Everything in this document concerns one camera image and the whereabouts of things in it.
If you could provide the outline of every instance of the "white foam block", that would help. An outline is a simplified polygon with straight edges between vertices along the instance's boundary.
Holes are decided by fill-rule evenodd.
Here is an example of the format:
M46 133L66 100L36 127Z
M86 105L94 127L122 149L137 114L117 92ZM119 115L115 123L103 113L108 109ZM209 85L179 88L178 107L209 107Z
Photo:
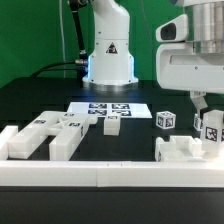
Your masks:
M104 135L118 136L121 126L121 114L112 113L104 120Z
M8 158L8 141L18 133L17 126L6 126L0 134L0 160Z

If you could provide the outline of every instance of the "small white cube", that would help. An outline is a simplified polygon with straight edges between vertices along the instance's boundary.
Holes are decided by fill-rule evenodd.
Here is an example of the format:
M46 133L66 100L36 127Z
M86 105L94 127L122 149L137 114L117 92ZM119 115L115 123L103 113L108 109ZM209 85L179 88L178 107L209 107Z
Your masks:
M197 114L194 115L194 128L197 131L201 131L203 129L203 121Z
M175 128L176 114L169 111L156 113L156 126L162 129Z
M118 136L121 126L121 114L108 114L104 120L104 135Z

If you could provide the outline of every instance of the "black surface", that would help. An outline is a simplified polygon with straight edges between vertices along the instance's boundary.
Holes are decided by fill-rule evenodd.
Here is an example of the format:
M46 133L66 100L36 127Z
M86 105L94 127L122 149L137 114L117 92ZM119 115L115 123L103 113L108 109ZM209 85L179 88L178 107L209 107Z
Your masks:
M224 99L208 94L212 109ZM107 94L79 88L74 79L20 78L0 90L0 129L22 129L41 112L66 111L70 102L146 103L153 119L122 119L119 137L103 136L103 119L89 129L72 160L153 161L156 137L199 134L189 93L162 90L156 82L138 90ZM156 112L177 115L176 128L155 126ZM47 160L43 144L30 159ZM223 189L190 188L0 188L0 223L223 224Z

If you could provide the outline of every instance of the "black cable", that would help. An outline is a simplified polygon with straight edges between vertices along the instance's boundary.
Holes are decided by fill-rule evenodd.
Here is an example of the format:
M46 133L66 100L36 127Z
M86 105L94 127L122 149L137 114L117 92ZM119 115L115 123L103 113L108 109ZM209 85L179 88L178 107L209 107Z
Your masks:
M42 72L55 72L55 71L83 71L85 68L58 68L58 69L44 69Z
M75 22L75 28L76 28L76 35L78 39L78 45L79 45L79 56L81 59L87 59L88 55L85 50L85 44L82 36L82 28L80 24L80 19L79 19L79 13L78 11L72 12L73 19Z
M142 11L142 15L143 15L143 20L144 20L146 31L147 31L148 38L149 38L149 45L150 45L151 50L152 50L152 56L153 56L154 62L156 64L156 54L155 54L152 37L151 37L151 34L150 34L150 30L149 30L149 26L148 26L148 23L147 23L147 19L146 19L144 5L143 5L142 0L139 0L139 2L140 2L140 5L141 5L141 11Z
M30 75L31 78L35 78L37 77L43 70L48 69L48 68L53 68L53 67L57 67L57 66L61 66L61 65L74 65L75 62L74 61L68 61L68 62L58 62L58 63L54 63L54 64L50 64L47 66L44 66L43 68L39 69L38 71L34 72L32 75Z

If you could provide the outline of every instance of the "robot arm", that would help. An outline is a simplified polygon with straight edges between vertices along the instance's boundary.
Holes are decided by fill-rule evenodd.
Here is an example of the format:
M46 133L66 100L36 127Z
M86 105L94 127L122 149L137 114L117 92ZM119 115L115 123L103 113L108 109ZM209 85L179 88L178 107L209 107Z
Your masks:
M95 49L88 57L88 74L83 78L84 87L122 91L137 86L138 79L134 77L134 58L129 52L130 16L127 10L114 0L69 2L77 23L81 53L84 51L84 43L78 35L81 33L81 27L75 16L79 8L88 3L91 3L94 12Z
M163 88L187 90L198 113L206 92L224 93L224 2L170 0L184 14L157 29L157 78Z

